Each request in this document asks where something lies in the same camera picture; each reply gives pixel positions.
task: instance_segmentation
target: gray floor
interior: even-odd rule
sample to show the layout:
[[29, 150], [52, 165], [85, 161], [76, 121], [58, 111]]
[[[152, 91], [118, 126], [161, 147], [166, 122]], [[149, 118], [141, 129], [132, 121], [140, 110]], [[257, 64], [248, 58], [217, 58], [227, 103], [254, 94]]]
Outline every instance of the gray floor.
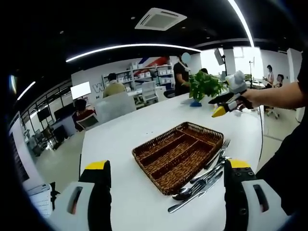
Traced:
[[[298, 126], [295, 111], [277, 109], [279, 119], [272, 114], [265, 116], [263, 151], [257, 170], [276, 152], [282, 140]], [[85, 132], [78, 132], [67, 139], [56, 151], [45, 150], [38, 157], [36, 166], [46, 182], [56, 182], [56, 190], [62, 192], [72, 181], [78, 180], [79, 160]]]

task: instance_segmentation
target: white shelving unit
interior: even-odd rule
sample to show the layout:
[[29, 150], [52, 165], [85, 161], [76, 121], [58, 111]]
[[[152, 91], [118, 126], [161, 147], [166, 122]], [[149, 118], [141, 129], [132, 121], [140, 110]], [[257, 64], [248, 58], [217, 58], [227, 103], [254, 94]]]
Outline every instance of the white shelving unit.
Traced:
[[[146, 69], [154, 69], [156, 77], [142, 77], [142, 78], [135, 78], [134, 77], [134, 72], [140, 71], [140, 70], [146, 70]], [[165, 69], [171, 70], [171, 74], [163, 74], [159, 75], [159, 70]], [[158, 86], [165, 86], [166, 84], [173, 83], [174, 82], [174, 75], [173, 75], [173, 70], [172, 70], [172, 65], [161, 65], [161, 66], [149, 66], [149, 67], [142, 67], [142, 68], [137, 68], [137, 69], [132, 69], [132, 67], [129, 70], [117, 72], [117, 81], [119, 83], [123, 84], [129, 84], [131, 90], [136, 90], [136, 81], [142, 81], [146, 79], [152, 79], [156, 81], [156, 84]], [[103, 80], [103, 87], [104, 89], [108, 86], [109, 81], [107, 80], [107, 76], [102, 76]]]

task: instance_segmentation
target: cable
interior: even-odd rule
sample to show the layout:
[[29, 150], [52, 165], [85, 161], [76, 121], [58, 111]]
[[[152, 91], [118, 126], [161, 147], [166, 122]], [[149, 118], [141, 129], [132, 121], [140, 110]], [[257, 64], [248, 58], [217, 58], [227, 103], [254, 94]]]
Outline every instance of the cable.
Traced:
[[262, 123], [262, 115], [261, 115], [261, 108], [259, 106], [259, 112], [260, 112], [260, 121], [261, 121], [261, 135], [262, 135], [262, 145], [261, 145], [261, 153], [260, 153], [260, 158], [259, 161], [261, 159], [261, 155], [262, 155], [262, 150], [263, 150], [263, 123]]

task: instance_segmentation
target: fork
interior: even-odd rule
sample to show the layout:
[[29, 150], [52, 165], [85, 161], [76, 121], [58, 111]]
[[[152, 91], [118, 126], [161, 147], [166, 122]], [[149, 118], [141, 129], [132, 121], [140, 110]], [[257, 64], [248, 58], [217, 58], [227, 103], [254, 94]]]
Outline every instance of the fork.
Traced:
[[[219, 162], [219, 160], [224, 156], [225, 150], [226, 150], [226, 148], [229, 146], [230, 141], [231, 141], [230, 139], [226, 139], [226, 140], [224, 141], [224, 143], [223, 143], [221, 149], [215, 154], [215, 156], [214, 156], [214, 157], [212, 158], [212, 160], [204, 167], [204, 169], [208, 169], [210, 166], [212, 166], [212, 164], [214, 163], [214, 161], [215, 161], [215, 159], [216, 159], [217, 156], [218, 156], [218, 162]], [[202, 175], [199, 175], [199, 176], [196, 176], [196, 177], [192, 178], [192, 179], [190, 180], [190, 183], [193, 184], [193, 183], [195, 183], [196, 181], [198, 181], [199, 179], [205, 177], [207, 174], [209, 174], [210, 172], [212, 172], [212, 170], [213, 170], [214, 168], [208, 170], [207, 172], [203, 173]]]

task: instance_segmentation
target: wicker basket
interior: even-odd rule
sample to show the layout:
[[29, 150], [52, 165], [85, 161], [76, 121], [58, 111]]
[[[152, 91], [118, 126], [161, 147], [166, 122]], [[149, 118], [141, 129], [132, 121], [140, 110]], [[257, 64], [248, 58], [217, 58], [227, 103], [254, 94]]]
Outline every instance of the wicker basket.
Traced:
[[203, 168], [222, 143], [222, 133], [185, 122], [132, 153], [157, 188], [164, 195], [171, 195]]

